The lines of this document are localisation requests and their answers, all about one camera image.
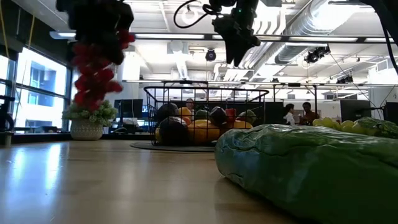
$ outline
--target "ceiling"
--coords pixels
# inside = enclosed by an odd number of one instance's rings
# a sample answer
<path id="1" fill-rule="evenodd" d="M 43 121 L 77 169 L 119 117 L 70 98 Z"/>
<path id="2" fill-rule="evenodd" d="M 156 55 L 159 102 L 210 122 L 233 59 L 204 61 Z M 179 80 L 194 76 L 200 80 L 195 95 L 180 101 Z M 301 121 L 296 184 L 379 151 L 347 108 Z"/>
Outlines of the ceiling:
<path id="1" fill-rule="evenodd" d="M 35 14 L 41 21 L 45 22 L 55 30 L 68 30 L 67 15 L 55 10 L 55 0 L 13 0 L 25 10 Z M 210 16 L 204 18 L 197 25 L 188 29 L 179 29 L 173 22 L 173 14 L 176 8 L 183 3 L 183 1 L 144 1 L 144 0 L 125 0 L 130 4 L 134 12 L 135 20 L 132 24 L 132 32 L 158 32 L 158 33 L 214 33 L 211 25 L 212 18 Z M 284 5 L 284 13 L 286 21 L 291 19 L 294 14 L 303 7 L 308 0 L 296 0 L 295 4 Z M 202 15 L 203 11 L 200 9 L 201 5 L 207 3 L 206 1 L 197 1 L 191 4 L 191 10 L 197 11 L 198 15 Z M 259 8 L 264 8 L 262 2 L 259 3 Z M 186 20 L 192 18 L 192 12 L 186 14 Z M 277 14 L 258 13 L 259 17 L 256 24 L 263 26 L 270 24 L 268 20 L 277 18 Z M 177 17 L 177 22 L 181 25 L 184 23 L 182 12 Z M 332 32 L 331 35 L 382 35 L 381 24 L 379 18 L 371 8 L 362 8 L 357 13 L 354 13 L 347 22 L 339 26 Z M 150 69 L 142 70 L 144 77 L 154 74 L 170 74 L 172 71 L 177 71 L 175 59 L 167 54 L 167 43 L 169 40 L 137 40 L 134 45 L 141 55 L 146 66 Z M 217 63 L 225 60 L 225 47 L 222 41 L 186 41 L 188 43 L 188 60 L 186 66 L 188 70 L 198 71 L 214 71 Z M 207 62 L 205 54 L 207 49 L 215 49 L 217 54 L 216 61 Z M 351 69 L 352 74 L 356 77 L 356 82 L 362 82 L 366 79 L 368 68 L 375 65 L 384 57 L 388 56 L 387 47 L 385 44 L 369 45 L 369 44 L 331 44 L 331 54 L 339 63 L 339 67 L 331 56 L 327 56 L 320 60 L 315 65 L 307 68 L 303 63 L 303 56 L 297 57 L 289 66 L 283 67 L 282 70 L 275 74 L 283 74 L 279 76 L 279 80 L 288 80 L 286 82 L 303 82 L 306 80 L 316 80 L 317 82 L 325 82 L 341 73 L 341 69 Z M 397 47 L 393 46 L 393 51 L 398 53 Z"/>

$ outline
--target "camera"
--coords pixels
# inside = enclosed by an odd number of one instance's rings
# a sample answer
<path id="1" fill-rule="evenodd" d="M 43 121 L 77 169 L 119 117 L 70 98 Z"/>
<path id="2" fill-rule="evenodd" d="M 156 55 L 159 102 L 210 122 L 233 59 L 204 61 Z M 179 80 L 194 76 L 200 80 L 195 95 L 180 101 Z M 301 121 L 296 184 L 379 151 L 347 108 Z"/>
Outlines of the camera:
<path id="1" fill-rule="evenodd" d="M 207 53 L 206 53 L 206 61 L 208 62 L 212 62 L 214 60 L 216 60 L 216 52 L 214 51 L 214 49 L 208 49 Z"/>

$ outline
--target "black wire basket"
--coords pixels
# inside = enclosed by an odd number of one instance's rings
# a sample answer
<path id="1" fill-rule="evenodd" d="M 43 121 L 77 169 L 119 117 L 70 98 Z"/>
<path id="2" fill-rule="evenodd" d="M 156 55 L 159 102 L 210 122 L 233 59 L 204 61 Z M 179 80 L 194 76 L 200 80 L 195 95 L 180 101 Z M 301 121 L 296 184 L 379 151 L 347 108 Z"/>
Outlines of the black wire basket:
<path id="1" fill-rule="evenodd" d="M 264 124 L 265 96 L 269 93 L 191 81 L 163 82 L 162 86 L 144 87 L 144 91 L 155 146 L 212 145 L 230 129 Z"/>

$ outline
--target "table surface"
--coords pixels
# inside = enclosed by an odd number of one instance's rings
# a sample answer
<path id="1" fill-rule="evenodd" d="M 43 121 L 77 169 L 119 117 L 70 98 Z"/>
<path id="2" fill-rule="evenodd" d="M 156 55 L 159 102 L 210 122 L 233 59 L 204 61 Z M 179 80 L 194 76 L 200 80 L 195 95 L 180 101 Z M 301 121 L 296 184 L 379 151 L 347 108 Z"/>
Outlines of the table surface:
<path id="1" fill-rule="evenodd" d="M 225 179 L 213 153 L 130 143 L 0 149 L 0 223 L 295 223 Z"/>

